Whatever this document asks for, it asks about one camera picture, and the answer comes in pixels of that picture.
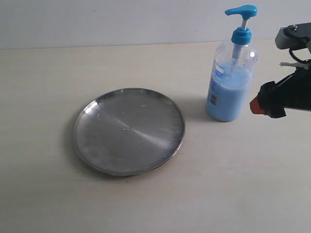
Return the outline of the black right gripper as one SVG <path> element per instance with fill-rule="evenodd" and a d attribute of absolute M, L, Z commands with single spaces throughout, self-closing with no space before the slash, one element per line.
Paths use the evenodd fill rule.
<path fill-rule="evenodd" d="M 281 107 L 265 102 L 277 102 Z M 311 110 L 311 70 L 296 69 L 277 84 L 267 82 L 260 87 L 258 96 L 249 103 L 252 114 L 278 119 L 286 116 L 284 108 Z"/>

